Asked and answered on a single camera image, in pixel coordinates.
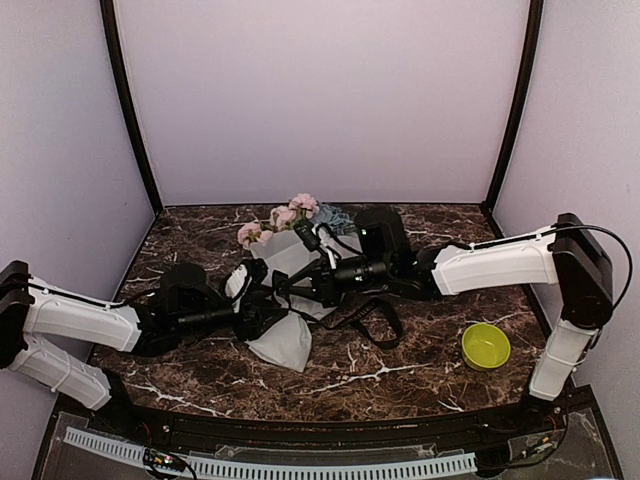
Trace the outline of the translucent white wrapping paper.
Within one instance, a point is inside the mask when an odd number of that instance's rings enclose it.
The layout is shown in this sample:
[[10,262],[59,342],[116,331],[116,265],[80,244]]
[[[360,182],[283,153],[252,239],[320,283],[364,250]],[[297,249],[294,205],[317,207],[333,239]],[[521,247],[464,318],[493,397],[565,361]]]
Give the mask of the translucent white wrapping paper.
[[[293,231],[275,233],[265,243],[253,243],[250,251],[255,259],[265,261],[268,273],[263,285],[272,286],[275,271],[288,276],[297,273],[312,260],[319,258],[310,252]],[[312,334],[307,322],[297,313],[289,312],[256,340],[246,340],[250,351],[260,359],[296,372],[303,372],[312,348]]]

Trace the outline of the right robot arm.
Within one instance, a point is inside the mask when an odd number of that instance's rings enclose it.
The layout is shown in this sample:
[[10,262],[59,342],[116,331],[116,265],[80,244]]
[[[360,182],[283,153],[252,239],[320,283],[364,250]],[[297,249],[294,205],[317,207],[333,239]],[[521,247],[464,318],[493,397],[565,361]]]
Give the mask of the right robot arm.
[[295,233],[319,256],[292,275],[274,272],[276,294],[333,307],[348,292],[378,287],[420,301],[510,285],[559,287],[563,307],[531,374],[530,396],[510,413],[511,426],[521,434],[534,432],[547,420],[546,401],[560,395],[624,297],[613,291],[612,261],[593,236],[596,227],[572,213],[520,236],[420,250],[412,249],[401,217],[390,209],[363,210],[354,224],[360,248],[342,258],[328,244],[333,236],[329,227],[299,222]]

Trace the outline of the small pink fake rose stem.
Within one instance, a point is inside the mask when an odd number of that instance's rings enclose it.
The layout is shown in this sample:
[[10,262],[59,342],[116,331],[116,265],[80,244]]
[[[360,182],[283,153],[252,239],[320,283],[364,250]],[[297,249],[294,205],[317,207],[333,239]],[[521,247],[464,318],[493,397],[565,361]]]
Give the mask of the small pink fake rose stem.
[[260,222],[249,222],[243,225],[238,233],[238,243],[244,250],[249,250],[250,246],[254,243],[264,244],[273,236],[273,231],[270,227],[264,226]]

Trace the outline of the pink peony fake stem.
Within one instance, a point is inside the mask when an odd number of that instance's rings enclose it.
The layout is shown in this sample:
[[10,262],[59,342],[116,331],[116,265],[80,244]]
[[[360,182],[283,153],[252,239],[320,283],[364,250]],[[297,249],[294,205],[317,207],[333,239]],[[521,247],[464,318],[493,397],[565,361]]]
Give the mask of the pink peony fake stem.
[[319,202],[309,193],[299,193],[289,202],[289,209],[296,211],[302,218],[311,219],[320,210]]

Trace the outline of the blue fake rose bunch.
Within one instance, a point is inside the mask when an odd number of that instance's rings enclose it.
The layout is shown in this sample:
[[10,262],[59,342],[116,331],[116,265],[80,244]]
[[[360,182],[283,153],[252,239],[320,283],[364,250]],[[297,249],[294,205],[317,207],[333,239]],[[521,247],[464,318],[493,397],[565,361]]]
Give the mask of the blue fake rose bunch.
[[338,236],[349,235],[356,232],[351,217],[340,207],[328,203],[321,203],[318,212],[312,221],[316,225],[326,224]]

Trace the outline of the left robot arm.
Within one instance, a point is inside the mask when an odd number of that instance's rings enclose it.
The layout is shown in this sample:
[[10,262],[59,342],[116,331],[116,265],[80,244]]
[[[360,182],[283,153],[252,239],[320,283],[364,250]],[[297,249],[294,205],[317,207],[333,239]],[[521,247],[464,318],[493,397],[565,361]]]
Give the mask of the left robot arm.
[[120,436],[134,435],[141,415],[120,377],[78,360],[48,336],[140,357],[162,355],[186,336],[218,328],[255,340],[288,313],[264,285],[267,273],[264,261],[246,260],[214,289],[201,266],[180,263],[161,275],[158,287],[107,302],[53,287],[31,275],[27,263],[13,261],[1,272],[1,366],[101,411]]

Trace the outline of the white fake rose stem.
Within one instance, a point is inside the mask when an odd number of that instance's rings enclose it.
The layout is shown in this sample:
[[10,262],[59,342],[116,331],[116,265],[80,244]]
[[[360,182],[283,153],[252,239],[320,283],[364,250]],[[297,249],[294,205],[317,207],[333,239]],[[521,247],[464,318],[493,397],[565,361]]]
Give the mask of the white fake rose stem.
[[271,210],[269,223],[275,232],[290,230],[297,218],[297,211],[289,206],[278,206]]

